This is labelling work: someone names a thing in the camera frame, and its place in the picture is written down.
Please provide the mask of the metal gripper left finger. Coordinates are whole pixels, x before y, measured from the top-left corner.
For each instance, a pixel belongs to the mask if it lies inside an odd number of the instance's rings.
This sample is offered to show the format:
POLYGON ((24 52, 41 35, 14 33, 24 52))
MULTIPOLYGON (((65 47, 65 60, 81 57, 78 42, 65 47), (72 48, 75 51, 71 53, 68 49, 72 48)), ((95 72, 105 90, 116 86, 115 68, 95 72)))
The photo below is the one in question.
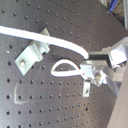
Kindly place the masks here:
POLYGON ((87 81, 91 84, 100 87, 102 84, 106 84, 115 93, 119 94, 120 83, 118 74, 108 67, 105 60, 83 60, 80 64, 80 68, 87 77, 87 81))

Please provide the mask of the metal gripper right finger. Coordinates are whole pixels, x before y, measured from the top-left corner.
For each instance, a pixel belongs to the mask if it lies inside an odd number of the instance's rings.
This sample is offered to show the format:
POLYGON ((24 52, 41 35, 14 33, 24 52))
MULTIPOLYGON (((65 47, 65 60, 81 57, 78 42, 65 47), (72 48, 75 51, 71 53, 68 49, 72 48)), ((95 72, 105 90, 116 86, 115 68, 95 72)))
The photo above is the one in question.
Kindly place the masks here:
POLYGON ((108 66, 114 69, 118 64, 128 60, 128 37, 124 37, 116 44, 103 48, 101 51, 89 53, 90 60, 106 60, 108 66))

